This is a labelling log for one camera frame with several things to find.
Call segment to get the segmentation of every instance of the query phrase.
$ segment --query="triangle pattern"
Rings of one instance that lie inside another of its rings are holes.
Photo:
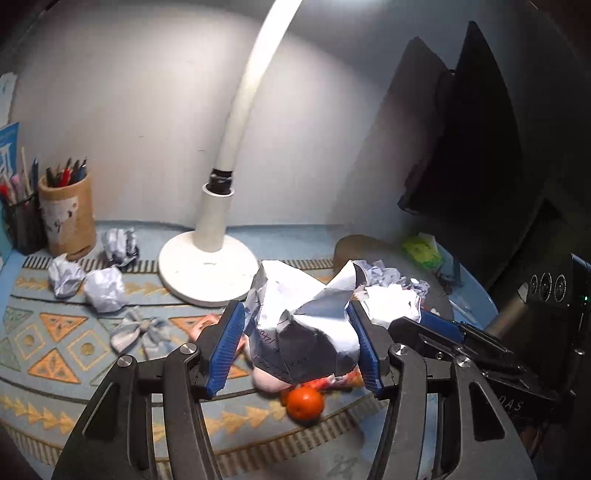
[[[207,417],[205,417],[205,428],[207,428],[207,433],[209,435],[213,435],[220,428],[222,428],[222,422],[214,419],[208,419]]]
[[[244,408],[246,409],[246,415],[248,415],[248,420],[251,421],[251,426],[256,429],[261,426],[261,423],[265,421],[265,419],[269,416],[270,413],[268,410],[263,410],[262,408]]]
[[[14,354],[8,338],[5,338],[0,342],[0,365],[12,368],[17,372],[21,371],[21,366],[18,364],[17,356]]]
[[[107,376],[107,373],[109,373],[109,370],[111,370],[112,366],[113,366],[113,364],[110,364],[101,373],[99,373],[96,377],[94,377],[92,380],[90,380],[89,385],[91,387],[98,387],[100,385],[100,383],[105,379],[105,377]]]
[[[57,418],[53,413],[43,407],[43,429],[49,430],[58,424]]]
[[[17,417],[20,417],[21,415],[24,415],[25,413],[27,413],[27,409],[25,408],[25,405],[22,404],[20,398],[17,398],[14,402],[14,414]]]
[[[192,328],[203,317],[205,317],[205,315],[201,315],[200,317],[171,317],[169,320],[181,330],[185,331],[186,333],[190,333]]]
[[[232,365],[230,367],[230,371],[228,372],[228,379],[232,379],[232,378],[242,378],[242,377],[247,377],[248,375],[250,375],[249,372],[247,372],[246,370],[243,370],[240,367],[237,367],[236,365]]]
[[[164,428],[164,425],[161,423],[153,423],[152,436],[154,438],[154,443],[159,442],[164,437],[166,437],[166,429]]]
[[[230,435],[236,433],[247,420],[248,417],[236,415],[235,413],[230,413],[225,410],[222,411],[222,424],[226,429],[226,432],[228,432]]]
[[[271,400],[269,402],[269,408],[271,409],[273,418],[278,421],[285,417],[285,414],[287,413],[287,409],[281,405],[279,400]]]
[[[109,333],[111,333],[113,330],[115,330],[119,325],[121,325],[121,322],[123,322],[123,319],[97,319],[97,320],[99,321],[101,326]]]
[[[68,333],[81,323],[88,320],[88,317],[73,317],[71,315],[54,315],[52,313],[40,313],[41,321],[54,341],[59,342]]]
[[[29,375],[35,377],[46,378],[48,380],[57,380],[65,383],[80,383],[78,377],[74,374],[72,369],[64,358],[57,351],[57,348],[51,350],[46,356],[41,358],[37,363],[34,363],[28,370]]]
[[[30,403],[27,405],[27,415],[29,417],[29,423],[35,423],[36,421],[41,420],[41,414]]]
[[[61,432],[62,435],[65,435],[66,433],[70,432],[74,428],[75,425],[76,425],[76,422],[74,420],[72,420],[64,412],[61,412],[61,415],[60,415],[60,432]]]
[[[14,403],[12,403],[12,400],[8,398],[8,395],[4,394],[4,410],[10,410],[13,407]]]
[[[12,332],[31,315],[33,315],[31,310],[21,310],[14,307],[6,307],[6,310],[4,310],[4,318],[2,319],[4,326],[6,327],[6,333]]]

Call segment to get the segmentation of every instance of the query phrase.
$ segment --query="desk lamp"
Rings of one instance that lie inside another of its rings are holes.
[[[160,251],[158,270],[163,284],[189,303],[218,307],[241,299],[258,269],[250,249],[226,235],[234,195],[232,172],[256,92],[300,4],[301,0],[275,0],[269,10],[232,102],[209,182],[202,187],[197,226],[171,238]]]

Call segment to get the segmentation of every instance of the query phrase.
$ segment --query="paper note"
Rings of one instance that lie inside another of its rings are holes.
[[[0,77],[0,127],[8,123],[12,94],[17,82],[17,76],[13,73],[5,73]]]

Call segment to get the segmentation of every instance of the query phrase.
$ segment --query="pencil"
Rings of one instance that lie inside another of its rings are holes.
[[[27,169],[27,159],[25,158],[25,147],[21,147],[21,157],[22,157],[22,175],[25,177],[25,195],[27,197],[32,193],[31,191],[31,183],[29,182],[29,173]]]

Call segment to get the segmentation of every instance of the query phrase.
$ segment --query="pen holder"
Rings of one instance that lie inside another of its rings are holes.
[[[90,174],[75,184],[55,188],[48,187],[43,177],[38,188],[51,254],[68,254],[68,260],[87,255],[96,244]]]
[[[30,255],[47,245],[37,193],[14,205],[2,202],[2,208],[7,234],[15,249],[24,255]]]

